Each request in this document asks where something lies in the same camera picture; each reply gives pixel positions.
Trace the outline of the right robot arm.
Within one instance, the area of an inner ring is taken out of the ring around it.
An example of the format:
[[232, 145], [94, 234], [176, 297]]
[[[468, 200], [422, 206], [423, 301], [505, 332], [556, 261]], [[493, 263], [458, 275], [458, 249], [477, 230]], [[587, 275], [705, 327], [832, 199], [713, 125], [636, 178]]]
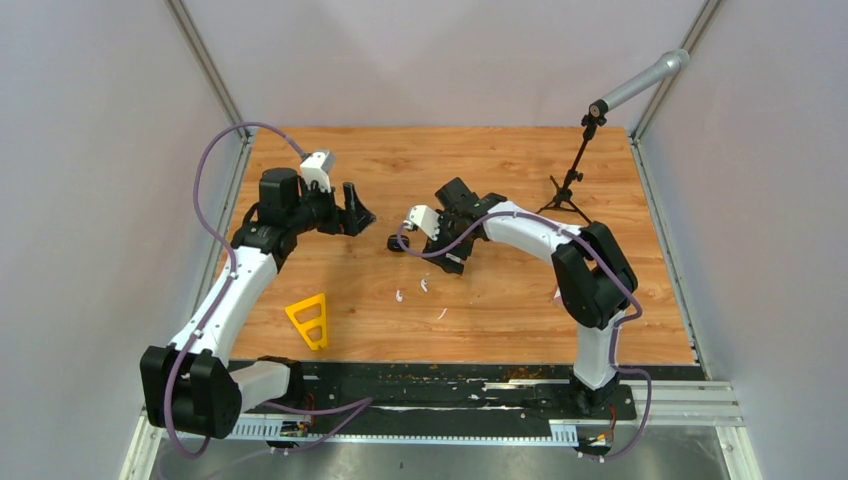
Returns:
[[507, 197], [483, 197], [454, 178], [436, 197], [441, 206], [416, 205], [404, 226], [426, 237], [420, 257], [447, 273], [460, 274], [475, 241], [516, 248], [549, 265], [567, 313], [577, 323], [578, 356], [571, 403], [596, 417], [611, 403], [608, 388], [617, 371], [611, 357], [615, 328], [633, 306], [638, 279], [609, 227], [600, 222], [570, 225], [530, 212]]

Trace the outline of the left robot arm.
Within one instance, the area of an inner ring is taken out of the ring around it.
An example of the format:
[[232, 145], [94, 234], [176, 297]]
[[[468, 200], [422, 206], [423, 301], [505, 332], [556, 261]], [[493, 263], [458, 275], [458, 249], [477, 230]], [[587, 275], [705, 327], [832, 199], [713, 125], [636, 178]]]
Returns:
[[230, 370], [231, 352], [262, 292], [281, 272], [300, 235], [361, 234], [376, 220], [354, 183], [336, 189], [291, 168], [263, 172], [258, 200], [227, 242], [218, 279], [183, 329], [166, 346], [150, 346], [140, 360], [150, 423], [176, 436], [224, 439], [242, 413], [270, 401], [283, 413], [306, 400], [296, 360], [263, 356]]

